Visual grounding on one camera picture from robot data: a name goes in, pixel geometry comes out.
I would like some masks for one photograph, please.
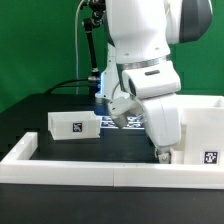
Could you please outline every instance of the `white container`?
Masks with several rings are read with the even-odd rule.
[[[172,163],[224,165],[224,98],[178,96],[178,99],[182,140],[171,152]]]
[[[224,166],[29,160],[37,133],[26,133],[0,162],[0,183],[224,189]]]
[[[100,118],[93,111],[48,113],[54,140],[99,138]]]

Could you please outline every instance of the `white block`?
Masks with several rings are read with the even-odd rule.
[[[14,160],[28,160],[37,148],[37,133],[27,132],[1,163],[7,164]]]
[[[48,113],[54,140],[99,138],[100,118],[93,111]]]
[[[182,140],[173,155],[182,151],[184,164],[224,165],[224,98],[179,95],[178,100]]]

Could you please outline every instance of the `black and white label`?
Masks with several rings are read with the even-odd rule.
[[[82,123],[73,123],[73,132],[82,132]]]
[[[204,164],[218,164],[219,152],[218,151],[205,151]]]
[[[124,129],[144,129],[143,124],[138,117],[127,117],[128,125]],[[110,116],[101,117],[101,128],[117,128]]]

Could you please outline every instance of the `white bin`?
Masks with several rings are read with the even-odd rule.
[[[100,118],[93,111],[48,113],[54,140],[99,138]]]
[[[180,95],[178,100],[182,140],[171,163],[224,165],[224,98]]]

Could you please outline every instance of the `green screen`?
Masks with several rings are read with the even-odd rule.
[[[0,0],[0,111],[33,93],[76,77],[75,13],[78,0]],[[171,46],[182,94],[223,95],[224,1],[213,0],[213,22],[197,42]],[[78,27],[79,74],[91,74],[88,45]],[[106,67],[104,28],[93,32],[100,71]],[[75,93],[74,89],[55,93]],[[79,94],[88,94],[80,88]]]

